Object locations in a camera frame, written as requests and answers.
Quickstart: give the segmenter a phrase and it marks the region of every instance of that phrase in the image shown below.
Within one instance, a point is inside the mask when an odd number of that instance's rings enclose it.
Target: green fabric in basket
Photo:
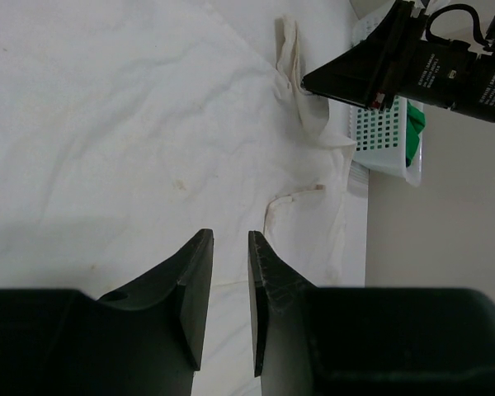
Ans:
[[[426,127],[426,115],[407,102],[407,131],[405,133],[405,165],[411,166],[420,144],[420,133]]]

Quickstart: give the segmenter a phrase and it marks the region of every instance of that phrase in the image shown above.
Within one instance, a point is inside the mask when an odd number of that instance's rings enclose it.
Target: robotic arm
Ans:
[[[463,10],[473,18],[474,39],[447,40],[431,32],[440,15]],[[370,36],[303,78],[303,88],[366,109],[389,109],[396,95],[495,123],[495,17],[483,36],[474,8],[456,4],[424,14],[397,0]],[[425,33],[426,40],[421,40]]]

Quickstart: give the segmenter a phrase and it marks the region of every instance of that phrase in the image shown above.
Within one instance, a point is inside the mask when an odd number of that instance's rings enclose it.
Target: black object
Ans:
[[[98,301],[0,290],[0,396],[191,394],[200,369],[213,233]]]
[[[317,288],[249,234],[263,396],[495,394],[495,305],[472,290]]]
[[[469,12],[474,39],[491,54],[469,52],[468,43],[431,33],[432,22],[452,10]],[[427,41],[420,40],[424,31]],[[397,0],[366,40],[304,76],[302,85],[367,109],[388,109],[400,95],[495,123],[495,18],[484,38],[471,6],[427,16],[413,2]]]

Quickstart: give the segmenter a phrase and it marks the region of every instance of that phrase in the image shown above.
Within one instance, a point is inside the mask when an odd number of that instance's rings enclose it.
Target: laundry basket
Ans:
[[[394,1],[359,20],[352,31],[352,44],[364,40],[385,18]],[[405,164],[405,132],[407,129],[407,104],[404,97],[396,97],[390,110],[368,111],[351,106],[351,137],[357,142],[354,160],[375,171],[403,177],[413,186],[422,179],[422,136],[411,166]],[[418,110],[423,104],[411,101]]]

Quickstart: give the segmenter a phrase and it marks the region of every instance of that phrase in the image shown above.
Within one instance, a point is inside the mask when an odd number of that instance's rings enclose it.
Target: cable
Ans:
[[[442,37],[439,37],[437,35],[433,35],[431,33],[431,25],[442,14],[445,14],[446,12],[449,11],[454,11],[454,10],[461,10],[461,11],[466,11],[468,12],[471,17],[473,18],[473,38],[474,40],[483,45],[484,47],[489,47],[489,43],[487,40],[484,39],[484,36],[482,34],[481,28],[480,28],[480,18],[477,13],[477,10],[475,10],[473,7],[468,6],[467,4],[453,4],[451,6],[443,7],[441,10],[438,10],[431,16],[429,16],[429,19],[427,20],[427,25],[426,25],[426,39],[427,41],[430,41],[431,43],[438,43],[442,45],[448,45],[450,43],[450,40],[444,39]]]

